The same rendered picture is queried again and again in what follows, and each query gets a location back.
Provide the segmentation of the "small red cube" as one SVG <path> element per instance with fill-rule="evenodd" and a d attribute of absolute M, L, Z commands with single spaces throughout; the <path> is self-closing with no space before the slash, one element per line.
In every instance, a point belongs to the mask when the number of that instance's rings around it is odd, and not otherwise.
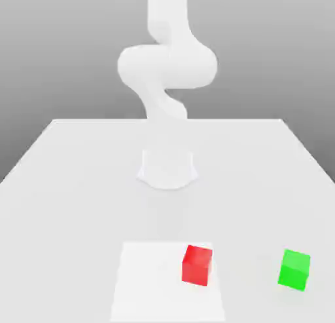
<path fill-rule="evenodd" d="M 212 257 L 212 249 L 189 244 L 182 261 L 181 280 L 199 286 L 207 286 Z"/>

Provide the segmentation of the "small green cube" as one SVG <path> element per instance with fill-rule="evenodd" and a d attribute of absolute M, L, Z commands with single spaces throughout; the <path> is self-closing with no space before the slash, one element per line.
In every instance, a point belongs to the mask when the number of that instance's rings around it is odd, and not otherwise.
<path fill-rule="evenodd" d="M 303 292 L 309 276 L 311 257 L 285 249 L 277 283 Z"/>

